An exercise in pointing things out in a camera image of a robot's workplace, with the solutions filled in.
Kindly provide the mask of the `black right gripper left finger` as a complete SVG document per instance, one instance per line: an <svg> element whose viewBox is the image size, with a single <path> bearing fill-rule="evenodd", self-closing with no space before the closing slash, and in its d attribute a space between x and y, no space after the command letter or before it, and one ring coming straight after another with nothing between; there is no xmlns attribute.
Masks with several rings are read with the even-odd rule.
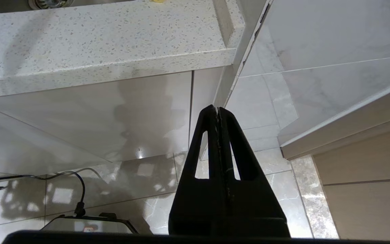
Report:
<svg viewBox="0 0 390 244"><path fill-rule="evenodd" d="M216 108L209 105L200 111L178 188L169 213L170 235L221 235L226 217ZM202 136L208 137L209 178L197 179L196 169Z"/></svg>

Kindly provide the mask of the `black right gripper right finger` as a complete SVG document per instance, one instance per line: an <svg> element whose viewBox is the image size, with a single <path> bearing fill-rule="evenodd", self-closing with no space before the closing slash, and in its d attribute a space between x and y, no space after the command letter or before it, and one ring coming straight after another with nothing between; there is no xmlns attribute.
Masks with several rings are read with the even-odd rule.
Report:
<svg viewBox="0 0 390 244"><path fill-rule="evenodd" d="M236 235L289 238L284 214L236 117L218 110L226 214Z"/></svg>

